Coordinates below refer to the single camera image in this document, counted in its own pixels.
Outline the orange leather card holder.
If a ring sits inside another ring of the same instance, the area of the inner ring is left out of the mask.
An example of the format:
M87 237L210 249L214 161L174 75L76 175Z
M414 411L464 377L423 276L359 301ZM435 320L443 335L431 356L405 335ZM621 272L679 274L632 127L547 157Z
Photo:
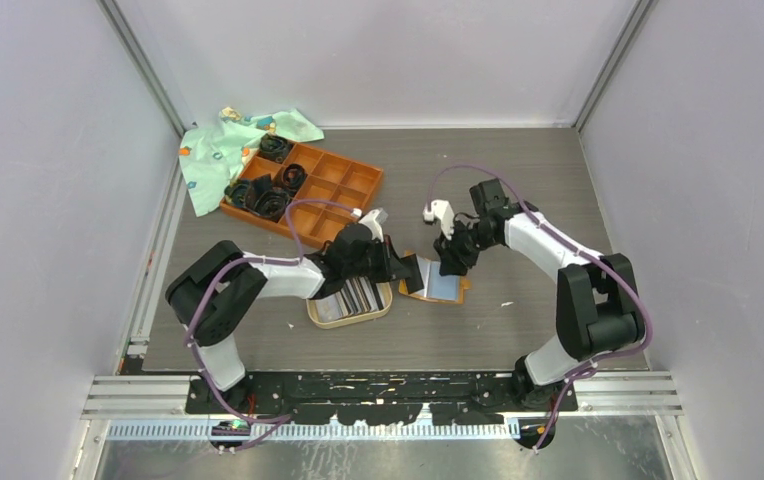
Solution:
M415 253L406 251L405 256L410 254ZM439 261L419 257L422 259L421 270L425 281L425 293L402 295L432 303L463 304L465 292L471 288L470 281L464 276L441 276Z

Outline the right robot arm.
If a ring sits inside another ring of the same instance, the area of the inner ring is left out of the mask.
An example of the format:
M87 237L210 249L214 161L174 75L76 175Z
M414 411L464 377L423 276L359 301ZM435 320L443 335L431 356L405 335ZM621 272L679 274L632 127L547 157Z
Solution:
M424 222L440 227L433 247L441 275L464 276L481 252L503 246L529 259L556 286L554 336L519 358L511 375L520 407L540 409L560 382L645 340L648 327L626 256L604 255L571 239L534 205L507 197L498 179L480 182L469 193L473 214L457 213L441 199L424 206Z

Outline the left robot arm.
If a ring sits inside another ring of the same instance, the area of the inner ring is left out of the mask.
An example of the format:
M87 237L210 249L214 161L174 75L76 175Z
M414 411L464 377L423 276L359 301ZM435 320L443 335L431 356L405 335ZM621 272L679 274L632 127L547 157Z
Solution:
M423 282L414 255L399 256L389 236L354 222L321 249L295 258L256 256L220 241L171 282L164 298L212 385L211 400L235 413L248 403L250 388L233 334L252 304L281 297L320 300L353 279Z

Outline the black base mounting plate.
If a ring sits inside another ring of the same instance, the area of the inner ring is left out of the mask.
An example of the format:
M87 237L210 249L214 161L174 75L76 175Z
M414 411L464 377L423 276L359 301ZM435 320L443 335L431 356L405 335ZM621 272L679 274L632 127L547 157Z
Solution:
M263 418L287 415L299 425L408 425L427 409L435 426L498 424L506 414L572 412L573 390L543 387L524 397L510 372L252 372L223 399Z

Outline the orange compartment organizer tray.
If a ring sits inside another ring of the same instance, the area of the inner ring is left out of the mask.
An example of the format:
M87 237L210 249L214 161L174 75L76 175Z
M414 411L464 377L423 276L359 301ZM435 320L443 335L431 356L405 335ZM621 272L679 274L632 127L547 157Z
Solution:
M371 206L383 183L384 170L320 147L292 142L294 147L283 164L266 160L257 151L232 182L270 175L279 186L286 166L302 165L308 176L278 222L258 217L248 207L229 205L224 198L219 208L237 220L286 238L297 233L303 244L321 247L356 218L354 210L366 211Z

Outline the rolled dark belt middle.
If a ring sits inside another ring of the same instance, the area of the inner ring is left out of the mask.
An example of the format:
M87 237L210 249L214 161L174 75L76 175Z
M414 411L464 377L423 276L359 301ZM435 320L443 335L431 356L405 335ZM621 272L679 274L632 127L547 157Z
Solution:
M305 168L297 163L286 166L279 180L279 186L288 192L290 196L295 196L304 184L308 174Z

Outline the rolled dark belt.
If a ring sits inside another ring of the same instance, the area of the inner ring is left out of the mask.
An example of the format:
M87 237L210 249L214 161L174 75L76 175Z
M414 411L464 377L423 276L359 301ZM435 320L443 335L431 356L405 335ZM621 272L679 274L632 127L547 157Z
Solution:
M274 184L270 175L263 175L251 181L246 206L258 217L278 222L291 200L286 189Z
M304 184L308 174L305 168L297 163L286 166L279 180L279 186L288 192L290 196L295 196Z
M258 155L266 160L283 164L293 147L294 143L286 138L265 134L260 139Z
M224 189L224 200L236 208L246 209L248 192L252 185L249 179L238 179Z

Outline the rolled dark belt front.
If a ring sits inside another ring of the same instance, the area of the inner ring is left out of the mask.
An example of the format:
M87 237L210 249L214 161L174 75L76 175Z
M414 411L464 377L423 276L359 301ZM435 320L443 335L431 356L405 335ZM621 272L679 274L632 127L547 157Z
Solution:
M274 184L270 175L263 175L251 181L246 206L258 217L278 222L291 200L286 189Z

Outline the rolled dark belt top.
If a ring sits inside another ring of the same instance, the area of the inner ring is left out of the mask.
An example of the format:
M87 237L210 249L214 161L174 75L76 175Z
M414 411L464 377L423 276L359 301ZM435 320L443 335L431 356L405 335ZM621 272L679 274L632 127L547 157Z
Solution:
M293 147L294 143L286 138L265 134L260 139L258 155L266 160L283 164Z

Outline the rolled dark belt left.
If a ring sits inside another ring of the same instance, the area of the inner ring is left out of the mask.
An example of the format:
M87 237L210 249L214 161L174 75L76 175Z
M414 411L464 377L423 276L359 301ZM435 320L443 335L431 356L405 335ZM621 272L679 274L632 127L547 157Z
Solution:
M249 179L238 179L224 189L224 200L236 208L246 209L248 192L252 185Z

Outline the green patterned cloth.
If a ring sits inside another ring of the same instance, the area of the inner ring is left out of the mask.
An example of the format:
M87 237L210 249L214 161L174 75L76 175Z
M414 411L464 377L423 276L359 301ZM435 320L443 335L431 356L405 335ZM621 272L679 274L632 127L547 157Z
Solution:
M220 111L215 126L195 127L183 135L178 160L196 216L219 208L224 189L239 177L267 134L300 143L324 138L323 130L296 109L245 116L231 107Z

